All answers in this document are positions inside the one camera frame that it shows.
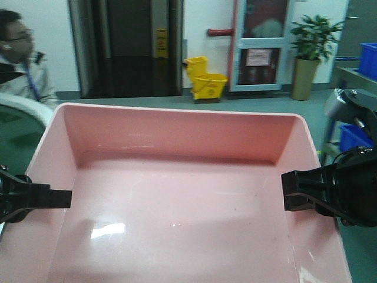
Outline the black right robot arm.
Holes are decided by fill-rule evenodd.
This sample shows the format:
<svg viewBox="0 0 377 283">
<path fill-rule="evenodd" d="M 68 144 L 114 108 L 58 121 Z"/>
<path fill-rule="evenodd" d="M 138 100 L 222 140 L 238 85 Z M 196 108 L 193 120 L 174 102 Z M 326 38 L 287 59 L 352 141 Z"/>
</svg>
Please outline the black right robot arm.
<svg viewBox="0 0 377 283">
<path fill-rule="evenodd" d="M 376 99 L 355 90 L 334 89 L 326 102 L 328 117 L 358 126 L 376 142 Z M 313 209 L 339 217 L 345 226 L 376 226 L 376 146 L 354 147 L 332 164 L 282 174 L 284 209 Z"/>
</svg>

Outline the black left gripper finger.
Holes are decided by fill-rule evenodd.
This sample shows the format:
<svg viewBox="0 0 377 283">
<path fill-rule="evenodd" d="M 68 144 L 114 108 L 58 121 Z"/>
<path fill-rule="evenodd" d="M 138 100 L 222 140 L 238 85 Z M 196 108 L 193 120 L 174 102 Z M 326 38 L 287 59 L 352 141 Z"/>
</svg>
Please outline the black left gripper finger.
<svg viewBox="0 0 377 283">
<path fill-rule="evenodd" d="M 27 175 L 1 170 L 1 223 L 18 223 L 36 209 L 71 207 L 70 190 L 53 190 L 49 184 L 34 183 Z"/>
</svg>

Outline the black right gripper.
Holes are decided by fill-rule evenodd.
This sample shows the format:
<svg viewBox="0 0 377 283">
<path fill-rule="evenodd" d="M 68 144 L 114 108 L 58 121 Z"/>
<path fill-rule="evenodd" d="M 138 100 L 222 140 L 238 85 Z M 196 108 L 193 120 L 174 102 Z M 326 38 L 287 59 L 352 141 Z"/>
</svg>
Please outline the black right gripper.
<svg viewBox="0 0 377 283">
<path fill-rule="evenodd" d="M 376 149 L 354 147 L 338 154 L 335 166 L 293 170 L 281 175 L 284 209 L 313 209 L 338 217 L 344 226 L 376 226 Z M 339 189 L 336 200 L 335 187 Z"/>
</svg>

